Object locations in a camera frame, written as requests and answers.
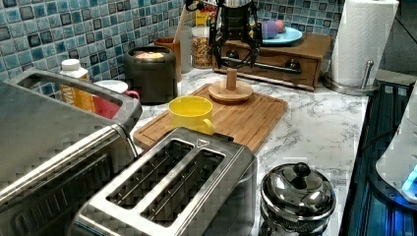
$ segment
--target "stainless steel toaster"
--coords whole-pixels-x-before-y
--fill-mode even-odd
[[[65,84],[121,103],[113,120],[30,90]],[[0,82],[0,235],[63,235],[79,208],[135,160],[140,103],[39,70]]]
[[[256,178],[247,147],[177,128],[92,197],[68,235],[249,235]]]

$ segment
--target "kettle knob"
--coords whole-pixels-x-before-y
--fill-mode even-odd
[[[292,167],[292,170],[294,170],[294,173],[300,178],[304,178],[312,172],[309,165],[304,162],[298,162]]]

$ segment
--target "mosaic tile backsplash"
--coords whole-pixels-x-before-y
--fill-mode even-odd
[[[260,20],[284,20],[300,31],[336,35],[340,0],[262,0]],[[167,36],[183,0],[1,0],[0,81],[29,67],[59,73],[78,58],[93,81],[124,79],[123,53]],[[187,25],[192,25],[189,14]],[[58,94],[43,85],[40,92]]]

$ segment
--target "pink cup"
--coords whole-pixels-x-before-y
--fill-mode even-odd
[[[94,83],[97,86],[106,88],[106,89],[110,89],[112,91],[115,91],[117,93],[121,93],[121,94],[125,94],[131,97],[136,98],[137,100],[139,100],[139,94],[134,91],[134,90],[128,90],[128,84],[121,82],[121,81],[116,81],[116,80],[106,80],[106,81],[100,81],[100,82],[96,82]],[[119,111],[120,106],[110,102],[102,97],[99,96],[94,96],[93,97],[93,101],[94,101],[94,108],[95,108],[95,113],[97,115],[103,116],[105,118],[108,119],[112,119],[114,117],[114,115]]]

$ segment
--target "drawer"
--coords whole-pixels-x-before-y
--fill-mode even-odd
[[[239,54],[239,59],[244,58],[248,54],[248,49],[234,47],[234,46],[227,46],[223,47],[221,50],[222,56],[226,56],[226,52],[229,49],[234,49]],[[279,72],[276,70],[264,69],[253,67],[252,69],[249,66],[242,67],[238,69],[239,73],[245,73],[248,75],[254,75],[257,77],[265,77],[279,81],[285,81],[292,83],[294,85],[305,85],[308,87],[315,86],[315,80],[318,78],[319,75],[317,73],[320,72],[319,62],[318,60],[299,57],[299,56],[289,56],[280,54],[278,52],[269,52],[263,51],[261,49],[260,55],[258,56],[257,63],[267,64],[271,66],[277,67],[285,67],[285,63],[294,59],[300,63],[301,67],[301,74],[290,74],[285,72]]]

